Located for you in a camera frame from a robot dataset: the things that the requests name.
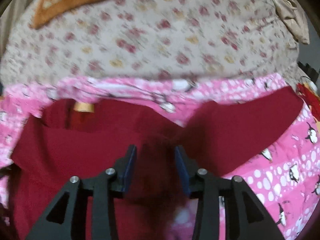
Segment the red gold hanging ornament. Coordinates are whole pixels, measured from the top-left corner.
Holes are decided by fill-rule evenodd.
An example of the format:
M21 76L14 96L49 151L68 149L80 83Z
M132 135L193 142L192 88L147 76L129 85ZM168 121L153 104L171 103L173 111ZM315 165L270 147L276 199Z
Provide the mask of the red gold hanging ornament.
M316 121L319 121L320 118L320 105L319 105L319 96L310 89L309 85L306 83L298 83L297 84L297 92L302 97L302 99L306 102L313 117Z

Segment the dark red small shirt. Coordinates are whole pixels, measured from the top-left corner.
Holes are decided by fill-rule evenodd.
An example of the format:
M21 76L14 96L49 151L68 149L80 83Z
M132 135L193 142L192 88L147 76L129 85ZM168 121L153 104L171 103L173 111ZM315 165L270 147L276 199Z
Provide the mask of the dark red small shirt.
M11 155L11 221L25 239L50 201L72 176L95 177L137 147L128 195L115 203L120 239L170 239L169 225L185 203L174 149L224 176L279 139L303 101L290 87L246 103L208 101L181 127L150 107L101 100L81 114L64 99L31 116Z

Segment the floral beige duvet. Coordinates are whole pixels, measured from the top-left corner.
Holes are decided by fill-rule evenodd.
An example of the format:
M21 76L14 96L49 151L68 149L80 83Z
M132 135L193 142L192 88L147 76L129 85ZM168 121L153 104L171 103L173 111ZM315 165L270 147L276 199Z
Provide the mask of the floral beige duvet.
M32 26L39 0L1 16L1 83L68 76L196 79L295 70L299 44L272 0L105 0Z

